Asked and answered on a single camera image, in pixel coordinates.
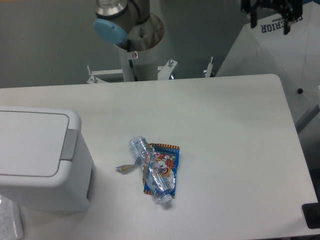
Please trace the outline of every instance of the screw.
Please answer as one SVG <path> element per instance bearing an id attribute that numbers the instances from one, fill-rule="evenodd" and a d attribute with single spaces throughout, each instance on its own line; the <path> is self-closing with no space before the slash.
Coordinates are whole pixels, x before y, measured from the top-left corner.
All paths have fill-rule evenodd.
<path id="1" fill-rule="evenodd" d="M 86 68 L 88 69 L 89 77 L 91 77 L 92 72 L 91 72 L 90 66 L 89 66 L 89 65 L 87 65 L 87 66 L 86 66 Z"/>
<path id="2" fill-rule="evenodd" d="M 138 58 L 138 53 L 135 51 L 132 53 L 132 58 L 137 59 Z"/>

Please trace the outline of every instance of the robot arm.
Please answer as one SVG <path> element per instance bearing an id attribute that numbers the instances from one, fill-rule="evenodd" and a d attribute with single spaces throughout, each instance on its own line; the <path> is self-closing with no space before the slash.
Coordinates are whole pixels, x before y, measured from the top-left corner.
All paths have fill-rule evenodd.
<path id="1" fill-rule="evenodd" d="M 150 17 L 149 0 L 96 0 L 96 32 L 108 42 L 120 44 L 135 25 Z"/>

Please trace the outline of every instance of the white table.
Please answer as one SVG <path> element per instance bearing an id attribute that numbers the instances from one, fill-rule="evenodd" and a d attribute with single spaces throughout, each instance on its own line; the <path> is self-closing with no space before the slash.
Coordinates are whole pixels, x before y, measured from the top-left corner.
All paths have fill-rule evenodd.
<path id="1" fill-rule="evenodd" d="M 0 105 L 68 108 L 97 167 L 83 213 L 22 208 L 30 240 L 249 240 L 319 234 L 317 198 L 275 75 L 0 89 Z M 128 142 L 180 146 L 176 198 L 143 194 Z"/>

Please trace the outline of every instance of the crushed plastic bottle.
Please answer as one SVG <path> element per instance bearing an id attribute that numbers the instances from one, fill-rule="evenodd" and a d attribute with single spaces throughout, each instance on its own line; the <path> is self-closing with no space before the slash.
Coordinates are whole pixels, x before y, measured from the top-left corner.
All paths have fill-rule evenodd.
<path id="1" fill-rule="evenodd" d="M 134 156 L 135 164 L 142 172 L 146 169 L 145 183 L 150 188 L 154 198 L 161 204 L 167 204 L 172 200 L 170 192 L 173 190 L 166 177 L 161 177 L 162 168 L 155 160 L 153 149 L 143 136 L 133 138 L 129 142 L 129 148 Z"/>

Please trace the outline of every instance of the metal bracket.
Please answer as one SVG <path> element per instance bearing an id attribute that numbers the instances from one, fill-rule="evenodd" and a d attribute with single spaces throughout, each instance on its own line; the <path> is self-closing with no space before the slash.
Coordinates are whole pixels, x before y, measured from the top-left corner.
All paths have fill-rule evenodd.
<path id="1" fill-rule="evenodd" d="M 168 79 L 175 79 L 173 75 L 173 70 L 177 66 L 178 62 L 170 59 L 165 66 L 158 72 L 158 80 L 168 80 Z"/>
<path id="2" fill-rule="evenodd" d="M 178 62 L 170 59 L 165 66 L 158 67 L 158 80 L 169 80 L 175 79 L 174 74 L 172 73 Z M 108 83 L 107 79 L 116 79 L 123 77 L 122 69 L 115 70 L 102 70 L 102 71 L 91 71 L 89 65 L 87 66 L 89 72 L 88 84 L 100 84 Z"/>

